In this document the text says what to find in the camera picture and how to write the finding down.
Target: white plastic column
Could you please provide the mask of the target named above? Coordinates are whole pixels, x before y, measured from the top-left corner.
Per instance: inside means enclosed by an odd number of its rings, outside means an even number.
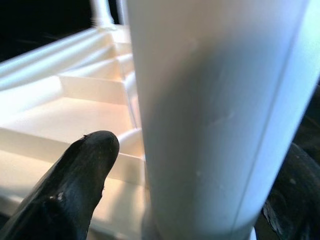
[[[320,72],[319,0],[128,1],[153,219],[244,240]]]
[[[92,23],[97,28],[114,28],[114,19],[111,16],[108,0],[90,0]]]
[[[116,0],[120,24],[129,25],[127,0]]]

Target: stair tread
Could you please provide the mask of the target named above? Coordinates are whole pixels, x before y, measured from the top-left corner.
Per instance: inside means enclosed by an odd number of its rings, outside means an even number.
[[[0,127],[72,143],[94,131],[109,130],[119,136],[134,126],[126,105],[61,97],[15,114]]]
[[[9,204],[14,205],[0,204],[0,212],[6,212],[3,208],[15,209],[15,204],[28,195],[51,166],[49,162],[0,150],[0,201],[9,196]],[[143,186],[107,177],[91,228],[139,239],[145,204]]]

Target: dark background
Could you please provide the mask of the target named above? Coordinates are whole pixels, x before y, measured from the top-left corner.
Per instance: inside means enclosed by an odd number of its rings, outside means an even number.
[[[91,16],[90,0],[0,0],[0,62],[90,28]]]

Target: white post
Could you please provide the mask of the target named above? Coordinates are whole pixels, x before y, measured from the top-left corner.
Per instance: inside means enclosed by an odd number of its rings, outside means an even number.
[[[120,24],[129,25],[127,0],[117,0],[116,4]]]
[[[93,26],[114,29],[114,19],[110,13],[108,0],[90,0],[90,2]]]
[[[319,75],[318,0],[128,1],[164,240],[244,240]]]

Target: white plastic surface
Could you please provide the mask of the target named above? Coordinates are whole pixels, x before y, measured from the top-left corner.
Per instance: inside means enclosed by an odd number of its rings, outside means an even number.
[[[165,240],[241,240],[319,76],[320,2],[128,1],[151,205]]]
[[[0,74],[0,212],[11,215],[71,143],[109,130],[120,153],[89,239],[140,239],[145,161],[129,102],[137,92],[126,88],[134,74],[128,28],[86,30],[0,63]]]

